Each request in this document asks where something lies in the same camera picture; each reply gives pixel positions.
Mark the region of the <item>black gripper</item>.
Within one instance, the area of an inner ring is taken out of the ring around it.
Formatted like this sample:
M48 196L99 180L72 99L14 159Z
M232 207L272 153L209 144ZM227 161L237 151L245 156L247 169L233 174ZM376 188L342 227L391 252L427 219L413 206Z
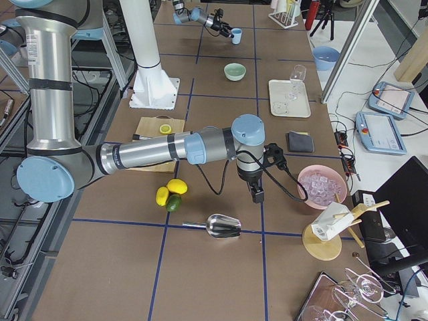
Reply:
M214 31L218 31L224 37L233 37L231 32L232 27L227 23L222 23L220 20L214 20L211 29Z
M252 158L238 157L237 172L239 177L247 182L251 198L254 203L264 202L264 190L258 182L263 170Z

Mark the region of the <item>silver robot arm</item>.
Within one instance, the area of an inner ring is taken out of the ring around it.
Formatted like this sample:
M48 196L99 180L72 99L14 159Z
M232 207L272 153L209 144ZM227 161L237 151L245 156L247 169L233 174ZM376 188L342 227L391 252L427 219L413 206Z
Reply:
M53 203L121 169L186 160L192 165L236 161L255 203L265 160L262 120L244 114L229 128L207 127L129 143L84 146L99 99L87 108L74 104L72 40L99 40L105 18L101 1L16 1L15 16L26 36L32 137L18 166L20 189L32 199Z
M172 4L175 11L173 19L177 25L187 22L197 22L207 29L216 31L218 35L231 39L234 38L231 32L232 27L222 20L224 16L222 8L216 9L214 13L207 13L200 7L187 9L185 2L182 0L172 1Z

